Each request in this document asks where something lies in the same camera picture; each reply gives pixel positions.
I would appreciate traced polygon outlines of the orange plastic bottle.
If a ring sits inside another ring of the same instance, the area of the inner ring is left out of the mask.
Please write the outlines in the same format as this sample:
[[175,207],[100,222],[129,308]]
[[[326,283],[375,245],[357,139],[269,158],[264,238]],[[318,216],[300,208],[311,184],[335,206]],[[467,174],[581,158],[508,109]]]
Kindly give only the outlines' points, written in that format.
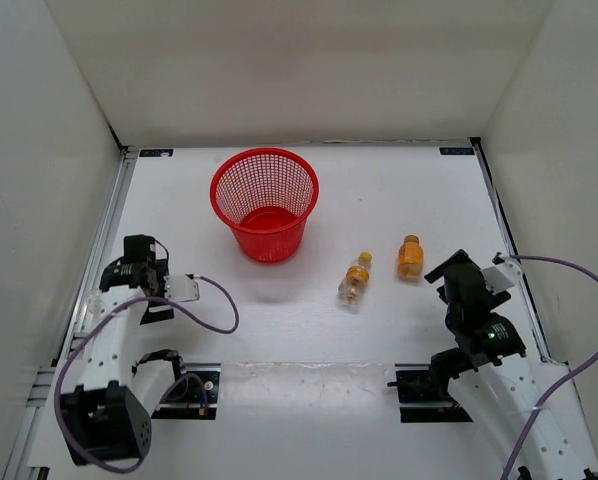
[[423,271],[424,251],[416,235],[407,235],[398,252],[397,275],[401,280],[418,280]]

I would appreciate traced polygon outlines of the clear plastic bottle white cap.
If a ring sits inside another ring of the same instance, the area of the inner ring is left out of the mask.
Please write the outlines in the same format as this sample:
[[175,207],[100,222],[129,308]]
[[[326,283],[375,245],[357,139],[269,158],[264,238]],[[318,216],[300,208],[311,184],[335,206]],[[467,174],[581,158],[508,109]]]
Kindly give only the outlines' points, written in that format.
[[101,300],[102,292],[98,288],[92,289],[86,296],[86,319],[96,318],[105,310],[105,306]]

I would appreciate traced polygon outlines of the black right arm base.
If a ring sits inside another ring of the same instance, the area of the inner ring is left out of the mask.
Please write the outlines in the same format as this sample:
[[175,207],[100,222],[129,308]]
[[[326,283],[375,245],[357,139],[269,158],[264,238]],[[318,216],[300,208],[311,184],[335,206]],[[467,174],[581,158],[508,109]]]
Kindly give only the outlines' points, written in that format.
[[473,419],[463,406],[431,379],[425,364],[396,364],[387,388],[397,393],[400,422],[406,425],[467,424]]

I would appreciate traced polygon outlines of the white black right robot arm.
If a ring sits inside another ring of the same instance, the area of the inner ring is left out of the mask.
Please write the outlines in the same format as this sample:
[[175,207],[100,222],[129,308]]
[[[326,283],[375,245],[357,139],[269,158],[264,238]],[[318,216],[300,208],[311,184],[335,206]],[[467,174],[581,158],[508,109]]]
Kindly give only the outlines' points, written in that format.
[[551,411],[548,401],[575,376],[570,371],[542,389],[515,324],[496,313],[520,282],[517,257],[497,255],[480,268],[458,250],[425,275],[446,306],[454,348],[432,356],[428,387],[458,402],[488,435],[504,479],[598,479]]

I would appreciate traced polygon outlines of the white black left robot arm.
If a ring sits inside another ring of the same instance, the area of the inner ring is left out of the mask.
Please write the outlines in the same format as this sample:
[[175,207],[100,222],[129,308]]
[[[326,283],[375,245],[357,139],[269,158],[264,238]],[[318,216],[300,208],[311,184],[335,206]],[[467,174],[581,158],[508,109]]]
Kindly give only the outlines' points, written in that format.
[[171,320],[165,304],[167,258],[149,235],[123,240],[122,256],[105,267],[99,282],[100,304],[93,319],[96,336],[83,343],[84,365],[75,387],[61,390],[55,413],[70,457],[77,466],[105,465],[123,470],[139,463],[152,442],[151,416],[161,396],[185,395],[189,377],[173,350],[145,353],[143,325]]

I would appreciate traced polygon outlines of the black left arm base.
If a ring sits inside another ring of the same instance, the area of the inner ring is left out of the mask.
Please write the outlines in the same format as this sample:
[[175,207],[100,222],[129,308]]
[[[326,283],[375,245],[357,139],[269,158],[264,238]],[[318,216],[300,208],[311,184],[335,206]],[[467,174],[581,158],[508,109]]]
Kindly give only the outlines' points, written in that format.
[[215,420],[221,386],[221,365],[186,365],[187,372],[197,375],[203,386],[186,379],[178,385],[152,414],[153,420]]

